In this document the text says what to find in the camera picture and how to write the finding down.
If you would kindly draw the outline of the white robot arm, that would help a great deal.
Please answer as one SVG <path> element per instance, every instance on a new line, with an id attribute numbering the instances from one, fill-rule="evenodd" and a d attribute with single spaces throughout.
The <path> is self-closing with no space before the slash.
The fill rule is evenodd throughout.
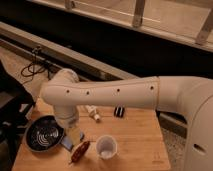
<path id="1" fill-rule="evenodd" d="M 153 76 L 104 82 L 81 82 L 61 69 L 41 90 L 63 128 L 78 122 L 79 105 L 121 106 L 182 115 L 187 139 L 181 171 L 213 171 L 213 79 L 197 76 Z"/>

